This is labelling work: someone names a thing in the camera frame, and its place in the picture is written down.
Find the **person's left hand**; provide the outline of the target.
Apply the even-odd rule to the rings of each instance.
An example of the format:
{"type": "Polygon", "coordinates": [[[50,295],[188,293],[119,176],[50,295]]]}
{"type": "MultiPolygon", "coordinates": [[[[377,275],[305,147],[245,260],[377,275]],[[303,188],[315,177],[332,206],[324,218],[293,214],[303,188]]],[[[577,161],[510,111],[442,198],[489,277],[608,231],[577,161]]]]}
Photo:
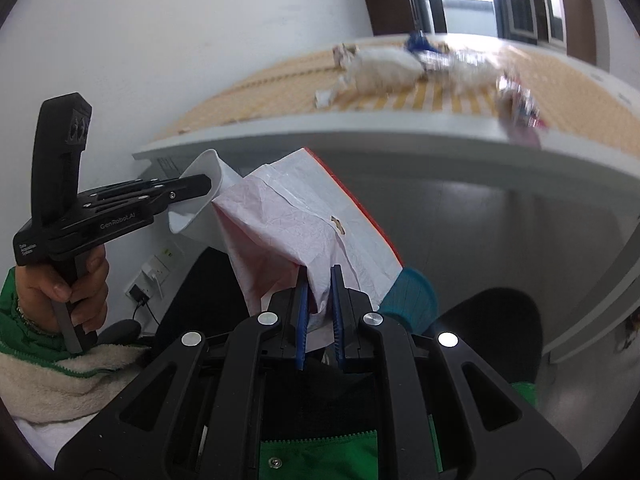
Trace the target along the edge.
{"type": "Polygon", "coordinates": [[[48,333],[58,333],[53,304],[75,305],[70,314],[73,326],[85,333],[101,328],[107,316],[110,265],[103,245],[93,248],[86,260],[86,273],[73,284],[64,281],[52,266],[17,266],[15,287],[24,317],[48,333]]]}

